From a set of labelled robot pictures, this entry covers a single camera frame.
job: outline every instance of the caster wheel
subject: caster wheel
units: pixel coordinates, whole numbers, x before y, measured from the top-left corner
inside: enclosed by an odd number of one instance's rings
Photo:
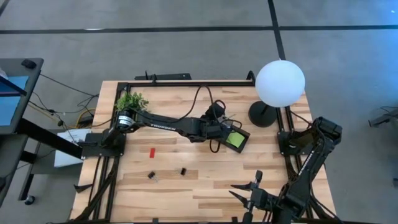
[[[25,205],[32,205],[33,204],[33,202],[35,202],[35,197],[34,196],[31,196],[31,195],[28,195],[27,197],[26,197],[26,199],[25,199]]]

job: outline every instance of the green pad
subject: green pad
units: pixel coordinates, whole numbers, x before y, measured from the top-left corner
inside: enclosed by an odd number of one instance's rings
[[[243,140],[244,140],[243,135],[234,132],[229,134],[228,138],[226,139],[226,142],[238,148],[242,144]]]

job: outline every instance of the white globe lamp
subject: white globe lamp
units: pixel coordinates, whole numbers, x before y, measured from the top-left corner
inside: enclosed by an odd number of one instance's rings
[[[277,60],[264,66],[256,78],[256,91],[261,101],[249,109],[250,121],[265,128],[276,120],[276,109],[292,105],[304,92],[303,71],[293,62]]]

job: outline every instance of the red block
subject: red block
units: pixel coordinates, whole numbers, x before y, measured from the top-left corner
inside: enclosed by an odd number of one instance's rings
[[[155,148],[151,148],[149,158],[154,158],[154,157],[155,157]]]

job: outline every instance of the black floor stripe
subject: black floor stripe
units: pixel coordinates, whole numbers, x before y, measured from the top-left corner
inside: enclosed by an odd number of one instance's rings
[[[271,26],[218,26],[218,27],[159,27],[116,29],[49,29],[49,30],[0,30],[0,34],[105,34],[140,32],[206,32],[206,31],[259,31],[273,30]]]
[[[276,11],[275,11],[275,6],[273,0],[268,0],[268,6],[269,6],[269,12],[271,14],[271,19],[272,19],[272,26],[275,28],[274,29],[274,34],[275,34],[275,41],[276,41],[276,47],[278,50],[278,55],[279,58],[282,60],[286,60],[285,56],[285,50],[284,46],[282,44],[282,37],[280,36],[280,31],[278,29],[278,19],[276,16]]]
[[[279,30],[384,30],[398,29],[398,25],[363,26],[280,26]]]
[[[9,3],[9,1],[10,1],[10,0],[4,0],[4,2],[1,4],[1,6],[0,6],[0,16],[1,16],[1,14],[4,12],[4,10],[6,9],[6,7],[7,7],[8,3]]]
[[[280,30],[395,30],[398,25],[374,26],[276,26],[277,44],[280,43]],[[0,30],[0,34],[111,34],[111,33],[145,33],[145,32],[212,32],[212,31],[262,31],[274,30],[272,26],[218,26],[218,27],[143,27],[143,28],[110,28],[110,29],[43,29],[43,30]]]

